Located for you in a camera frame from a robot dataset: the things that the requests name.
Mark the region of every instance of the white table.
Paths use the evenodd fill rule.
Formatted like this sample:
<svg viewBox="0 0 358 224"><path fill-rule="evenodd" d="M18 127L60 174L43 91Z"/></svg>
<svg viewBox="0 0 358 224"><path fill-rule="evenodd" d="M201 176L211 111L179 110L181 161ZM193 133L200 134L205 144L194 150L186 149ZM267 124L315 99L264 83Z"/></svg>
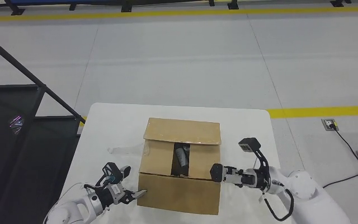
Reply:
<svg viewBox="0 0 358 224"><path fill-rule="evenodd" d="M119 168L125 165L132 167L123 186L137 190L143 134L150 117L218 122L222 135L222 164L240 169L252 167L255 155L243 152L238 142L245 137L256 137L269 165L280 167L270 116L265 110L96 103L89 111L63 192L77 182L95 184L102 176L102 167L110 161ZM84 194L84 190L75 187L63 200ZM94 223L278 223L266 205L259 204L260 195L258 189L240 189L232 184L222 184L218 216L141 207L133 201L128 205L112 206ZM268 199L279 217L287 214L277 196L269 195Z"/></svg>

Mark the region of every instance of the gray floor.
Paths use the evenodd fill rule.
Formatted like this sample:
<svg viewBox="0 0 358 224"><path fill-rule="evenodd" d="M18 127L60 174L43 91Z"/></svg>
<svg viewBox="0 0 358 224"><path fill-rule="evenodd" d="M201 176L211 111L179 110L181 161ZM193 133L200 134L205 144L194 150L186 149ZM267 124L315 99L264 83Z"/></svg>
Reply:
<svg viewBox="0 0 358 224"><path fill-rule="evenodd" d="M0 30L0 44L82 115L94 102L249 109L358 102L354 13L2 22ZM0 71L1 84L30 83L3 59ZM49 97L38 112L64 114ZM335 119L357 149L358 118ZM358 172L321 118L272 126L283 169L306 169L322 185ZM352 223L357 184L327 188Z"/></svg>

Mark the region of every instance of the power cord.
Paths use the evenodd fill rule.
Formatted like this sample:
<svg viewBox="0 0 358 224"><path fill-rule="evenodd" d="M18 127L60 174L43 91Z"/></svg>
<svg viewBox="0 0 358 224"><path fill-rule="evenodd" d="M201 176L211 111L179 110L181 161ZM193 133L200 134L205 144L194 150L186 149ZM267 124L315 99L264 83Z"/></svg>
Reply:
<svg viewBox="0 0 358 224"><path fill-rule="evenodd" d="M342 140L348 145L348 147L349 147L349 149L351 150L351 152L353 153L354 157L358 160L358 156L357 156L356 153L353 151L352 147L348 144L348 142L347 142L347 141L341 136L341 134L337 131L336 125L335 125L335 124L330 124L329 127L330 127L330 128L333 128L333 130L336 131L336 133L337 133L337 134L342 138ZM323 188L326 188L326 187L328 187L328 186L330 186L330 185L332 185L332 184L337 184L337 183L340 183L340 182L343 182L343 181L346 181L346 180L350 180L350 179L355 178L355 177L357 177L357 176L358 176L358 174L357 174L357 175L354 175L354 176L351 176L351 177L349 177L349 178L345 178L345 179L343 179L343 180L337 180L337 181L335 181L335 182L326 184L325 186L323 186Z"/></svg>

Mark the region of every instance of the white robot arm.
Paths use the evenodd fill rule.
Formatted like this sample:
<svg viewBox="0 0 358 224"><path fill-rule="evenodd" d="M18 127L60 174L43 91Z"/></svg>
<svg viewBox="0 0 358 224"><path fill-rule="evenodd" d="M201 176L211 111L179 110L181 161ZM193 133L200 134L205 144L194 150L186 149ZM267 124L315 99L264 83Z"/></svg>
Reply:
<svg viewBox="0 0 358 224"><path fill-rule="evenodd" d="M108 162L102 170L104 174L95 186L89 184L84 185L87 195L51 209L46 223L90 224L103 213L106 207L119 203L129 204L132 200L140 198L147 192L147 190L131 192L122 186L121 182L129 175L130 166L124 166L118 169L115 163ZM88 212L86 218L82 216L78 208L79 204L85 206Z"/></svg>
<svg viewBox="0 0 358 224"><path fill-rule="evenodd" d="M284 174L280 169L269 166L255 138L245 138L239 145L242 150L255 153L260 168L237 170L235 167L214 164L210 170L212 180L232 183L240 188L247 186L260 189L270 212L278 221L292 216L296 224L351 223L342 208L306 171ZM289 213L278 218L265 198L265 193L276 194Z"/></svg>

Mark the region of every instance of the cardboard box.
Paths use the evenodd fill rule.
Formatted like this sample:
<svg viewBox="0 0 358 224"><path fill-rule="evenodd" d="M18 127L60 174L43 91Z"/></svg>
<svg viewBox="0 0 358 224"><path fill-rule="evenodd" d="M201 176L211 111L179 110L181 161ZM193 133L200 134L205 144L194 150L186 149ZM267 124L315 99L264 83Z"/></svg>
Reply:
<svg viewBox="0 0 358 224"><path fill-rule="evenodd" d="M218 214L220 183L210 169L220 162L220 124L149 118L139 170L137 205L196 214ZM189 143L189 176L171 175L175 143Z"/></svg>

